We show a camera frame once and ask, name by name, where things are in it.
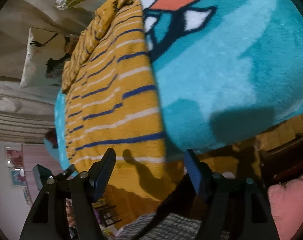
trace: picture frame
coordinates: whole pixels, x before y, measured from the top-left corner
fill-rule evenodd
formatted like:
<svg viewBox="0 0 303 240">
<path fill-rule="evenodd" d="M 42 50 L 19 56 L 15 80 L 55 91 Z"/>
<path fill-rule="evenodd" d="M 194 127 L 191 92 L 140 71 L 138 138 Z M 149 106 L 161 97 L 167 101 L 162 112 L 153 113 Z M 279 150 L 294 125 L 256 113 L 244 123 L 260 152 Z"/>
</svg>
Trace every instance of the picture frame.
<svg viewBox="0 0 303 240">
<path fill-rule="evenodd" d="M 26 177 L 21 176 L 21 171 L 19 169 L 10 170 L 10 177 L 11 177 L 13 186 L 15 186 L 15 187 L 27 187 Z"/>
<path fill-rule="evenodd" d="M 20 147 L 5 147 L 6 166 L 13 169 L 22 169 L 23 151 Z"/>
</svg>

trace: blue stripe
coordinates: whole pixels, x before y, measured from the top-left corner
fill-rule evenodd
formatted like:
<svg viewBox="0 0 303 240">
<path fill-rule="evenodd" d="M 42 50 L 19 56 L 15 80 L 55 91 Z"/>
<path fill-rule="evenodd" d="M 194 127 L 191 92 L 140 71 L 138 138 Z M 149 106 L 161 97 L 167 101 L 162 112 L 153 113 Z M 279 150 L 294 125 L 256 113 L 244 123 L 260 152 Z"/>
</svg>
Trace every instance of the blue stripe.
<svg viewBox="0 0 303 240">
<path fill-rule="evenodd" d="M 77 131 L 77 130 L 79 130 L 79 129 L 82 129 L 82 128 L 84 128 L 83 125 L 77 126 L 77 127 L 75 127 L 73 130 L 69 131 L 69 134 L 71 134 L 72 132 Z"/>
<path fill-rule="evenodd" d="M 94 73 L 91 73 L 90 75 L 88 75 L 86 81 L 88 80 L 88 78 L 92 77 L 92 76 L 95 76 L 99 73 L 101 73 L 104 69 L 106 69 L 112 62 L 113 60 L 115 59 L 115 56 L 112 58 L 112 60 L 110 62 L 108 62 L 101 70 L 98 70 L 97 72 L 94 72 Z"/>
<path fill-rule="evenodd" d="M 139 51 L 139 52 L 136 52 L 136 53 L 133 53 L 133 54 L 127 54 L 127 55 L 121 56 L 119 59 L 117 59 L 117 63 L 121 62 L 122 60 L 134 58 L 134 57 L 137 57 L 137 56 L 140 56 L 140 55 L 146 55 L 147 56 L 148 54 L 147 54 L 147 52 L 144 52 L 144 51 Z"/>
<path fill-rule="evenodd" d="M 68 117 L 78 115 L 78 114 L 80 114 L 81 112 L 82 112 L 82 110 L 80 110 L 79 112 L 76 112 L 76 113 L 70 114 Z"/>
<path fill-rule="evenodd" d="M 98 57 L 100 57 L 101 55 L 103 55 L 104 53 L 106 53 L 107 50 L 109 49 L 109 46 L 108 46 L 107 49 L 105 49 L 104 51 L 102 51 L 101 53 L 99 53 L 97 56 L 95 56 L 95 58 L 93 58 L 93 59 L 91 60 L 91 62 L 93 62 L 95 59 L 97 59 Z"/>
<path fill-rule="evenodd" d="M 150 91 L 150 90 L 157 90 L 157 87 L 155 85 L 147 85 L 147 86 L 139 87 L 139 88 L 136 88 L 134 90 L 124 93 L 122 98 L 126 99 L 126 98 L 129 98 L 134 95 L 138 95 L 142 92 Z"/>
<path fill-rule="evenodd" d="M 82 77 L 80 77 L 79 79 L 77 79 L 76 81 L 75 81 L 75 83 L 77 83 L 78 81 L 81 81 L 83 78 L 84 78 L 84 76 L 87 74 L 87 71 L 84 73 L 84 75 L 82 76 Z"/>
<path fill-rule="evenodd" d="M 107 37 L 101 39 L 100 43 L 102 43 L 103 41 L 107 40 L 107 39 L 109 38 L 109 36 L 112 35 L 112 33 L 113 33 L 113 32 L 111 31 L 110 34 L 109 34 Z"/>
<path fill-rule="evenodd" d="M 116 27 L 118 24 L 124 23 L 125 21 L 127 21 L 127 20 L 129 20 L 129 19 L 132 19 L 132 18 L 139 18 L 139 17 L 142 18 L 141 15 L 136 15 L 136 16 L 129 17 L 129 18 L 126 19 L 126 20 L 123 20 L 123 21 L 121 21 L 121 22 L 119 22 L 119 23 L 116 23 L 114 27 Z"/>
<path fill-rule="evenodd" d="M 140 31 L 140 32 L 144 32 L 142 29 L 131 29 L 131 30 L 127 30 L 127 31 L 125 31 L 125 32 L 123 32 L 123 33 L 121 33 L 121 34 L 119 34 L 109 45 L 108 45 L 108 47 L 107 47 L 107 49 L 106 50 L 104 50 L 104 51 L 102 51 L 101 53 L 99 53 L 97 56 L 95 56 L 92 60 L 91 60 L 91 62 L 93 62 L 94 60 L 96 60 L 98 57 L 100 57 L 101 55 L 103 55 L 104 53 L 106 53 L 107 52 L 107 50 L 109 49 L 109 47 L 120 37 L 120 36 L 122 36 L 122 35 L 124 35 L 124 34 L 127 34 L 127 33 L 130 33 L 130 32 L 137 32 L 137 31 Z"/>
<path fill-rule="evenodd" d="M 113 79 L 111 80 L 111 82 L 108 84 L 108 86 L 107 87 L 104 87 L 104 88 L 100 88 L 100 89 L 97 89 L 97 90 L 95 90 L 95 91 L 92 91 L 92 92 L 90 92 L 90 93 L 88 93 L 88 94 L 85 94 L 85 95 L 83 95 L 82 96 L 82 99 L 83 98 L 86 98 L 86 97 L 88 97 L 88 96 L 91 96 L 91 95 L 94 95 L 94 94 L 97 94 L 97 93 L 99 93 L 99 92 L 103 92 L 103 91 L 106 91 L 107 89 L 109 89 L 110 88 L 110 86 L 112 85 L 112 83 L 116 80 L 116 78 L 118 77 L 118 74 L 117 75 L 115 75 L 114 77 L 113 77 Z"/>
<path fill-rule="evenodd" d="M 93 62 L 94 60 L 96 60 L 97 58 L 99 58 L 101 55 L 105 54 L 105 53 L 108 51 L 108 49 L 110 48 L 110 46 L 111 46 L 112 44 L 114 44 L 114 42 L 115 42 L 120 36 L 122 36 L 122 35 L 124 35 L 124 34 L 127 34 L 127 33 L 130 33 L 130 32 L 136 32 L 136 31 L 143 32 L 142 29 L 132 29 L 132 30 L 128 30 L 128 31 L 125 31 L 125 32 L 119 34 L 119 35 L 118 35 L 118 36 L 117 36 L 117 37 L 108 45 L 107 49 L 105 49 L 104 51 L 102 51 L 101 53 L 99 53 L 97 56 L 95 56 L 95 57 L 94 57 L 93 59 L 91 59 L 90 61 Z"/>
<path fill-rule="evenodd" d="M 97 114 L 87 115 L 87 116 L 85 116 L 83 118 L 83 120 L 85 121 L 87 119 L 95 118 L 95 117 L 98 117 L 98 116 L 101 116 L 101 115 L 111 114 L 111 113 L 113 113 L 115 111 L 115 109 L 120 108 L 121 106 L 123 106 L 123 103 L 119 103 L 119 104 L 114 105 L 114 107 L 111 110 L 107 110 L 107 111 L 104 111 L 104 112 L 101 112 L 101 113 L 97 113 Z"/>
<path fill-rule="evenodd" d="M 124 93 L 122 98 L 126 99 L 126 98 L 129 98 L 131 96 L 137 95 L 139 93 L 149 91 L 149 90 L 156 90 L 156 89 L 157 89 L 157 87 L 155 85 L 147 85 L 147 86 L 144 86 L 144 87 L 139 87 L 137 89 L 134 89 L 132 91 Z M 116 105 L 114 105 L 114 107 L 111 110 L 107 110 L 107 111 L 97 113 L 97 114 L 87 115 L 87 116 L 83 117 L 83 120 L 85 121 L 87 119 L 95 118 L 95 117 L 102 116 L 102 115 L 105 115 L 105 114 L 112 114 L 115 111 L 115 109 L 117 109 L 119 107 L 122 107 L 122 106 L 123 106 L 123 103 L 116 104 Z"/>
<path fill-rule="evenodd" d="M 116 41 L 120 36 L 124 35 L 124 34 L 127 34 L 127 33 L 131 33 L 131 32 L 144 32 L 142 29 L 131 29 L 131 30 L 128 30 L 128 31 L 125 31 L 121 34 L 119 34 L 115 39 L 114 41 Z"/>
<path fill-rule="evenodd" d="M 164 137 L 164 132 L 158 132 L 158 133 L 152 133 L 152 134 L 142 135 L 142 136 L 133 137 L 133 138 L 92 142 L 92 143 L 89 143 L 89 144 L 85 144 L 81 147 L 78 147 L 75 150 L 79 151 L 79 150 L 82 150 L 84 148 L 91 148 L 91 147 L 94 147 L 94 146 L 97 146 L 97 145 L 139 143 L 139 142 L 145 142 L 145 141 L 153 141 L 153 140 L 162 139 L 163 137 Z"/>
<path fill-rule="evenodd" d="M 141 6 L 141 4 L 137 4 L 137 5 L 133 6 L 133 7 L 130 7 L 130 8 L 128 8 L 128 9 L 126 9 L 126 10 L 121 11 L 119 14 L 117 14 L 116 17 L 118 17 L 119 15 L 121 15 L 123 12 L 126 12 L 126 11 L 128 11 L 128 10 L 130 10 L 130 9 L 132 9 L 132 8 L 137 7 L 137 6 Z"/>
</svg>

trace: wooden furniture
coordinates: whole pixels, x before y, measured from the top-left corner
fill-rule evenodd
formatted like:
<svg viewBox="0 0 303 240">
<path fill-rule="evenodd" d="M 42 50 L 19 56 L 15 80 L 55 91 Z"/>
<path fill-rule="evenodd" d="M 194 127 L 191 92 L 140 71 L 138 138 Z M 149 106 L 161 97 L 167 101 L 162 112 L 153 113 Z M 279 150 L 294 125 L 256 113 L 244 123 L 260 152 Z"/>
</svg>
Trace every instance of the wooden furniture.
<svg viewBox="0 0 303 240">
<path fill-rule="evenodd" d="M 39 191 L 34 178 L 33 168 L 40 164 L 50 169 L 54 175 L 63 172 L 63 170 L 60 164 L 50 156 L 44 145 L 23 144 L 22 151 L 27 187 L 34 203 Z"/>
<path fill-rule="evenodd" d="M 114 225 L 122 220 L 118 218 L 118 213 L 116 212 L 116 205 L 105 204 L 95 208 L 99 216 L 99 223 L 105 228 Z"/>
<path fill-rule="evenodd" d="M 269 151 L 259 151 L 261 177 L 266 188 L 298 178 L 303 174 L 303 133 Z M 291 240 L 303 240 L 303 223 Z"/>
</svg>

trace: cartoon character print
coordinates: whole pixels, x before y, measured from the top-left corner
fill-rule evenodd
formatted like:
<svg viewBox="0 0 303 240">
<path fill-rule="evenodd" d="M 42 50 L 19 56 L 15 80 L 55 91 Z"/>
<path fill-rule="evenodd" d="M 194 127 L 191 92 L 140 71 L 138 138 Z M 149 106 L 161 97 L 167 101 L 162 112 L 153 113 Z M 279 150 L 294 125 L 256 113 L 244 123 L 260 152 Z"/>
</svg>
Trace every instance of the cartoon character print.
<svg viewBox="0 0 303 240">
<path fill-rule="evenodd" d="M 30 46 L 33 47 L 44 47 L 47 43 L 52 41 L 56 36 L 58 36 L 58 33 L 55 33 L 48 41 L 46 41 L 44 44 L 39 43 L 38 41 L 31 41 L 29 43 Z M 76 47 L 76 44 L 78 42 L 78 36 L 65 36 L 65 52 L 66 54 L 61 57 L 60 59 L 54 60 L 50 58 L 47 63 L 47 70 L 45 73 L 46 78 L 58 78 L 62 76 L 64 64 L 66 61 L 70 60 L 72 53 Z"/>
<path fill-rule="evenodd" d="M 160 57 L 177 39 L 202 30 L 216 11 L 215 6 L 195 8 L 199 0 L 141 0 L 151 61 Z M 157 25 L 167 24 L 165 33 Z"/>
</svg>

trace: wall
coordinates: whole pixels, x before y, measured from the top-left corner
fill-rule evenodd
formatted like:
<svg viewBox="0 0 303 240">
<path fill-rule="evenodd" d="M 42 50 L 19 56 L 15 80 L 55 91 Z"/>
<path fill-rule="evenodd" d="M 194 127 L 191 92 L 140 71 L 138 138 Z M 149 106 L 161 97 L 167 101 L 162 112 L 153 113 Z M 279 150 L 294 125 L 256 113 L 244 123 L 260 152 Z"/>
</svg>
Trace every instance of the wall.
<svg viewBox="0 0 303 240">
<path fill-rule="evenodd" d="M 30 207 L 22 188 L 12 186 L 4 147 L 20 147 L 20 144 L 0 142 L 0 228 L 9 240 L 18 240 Z"/>
</svg>

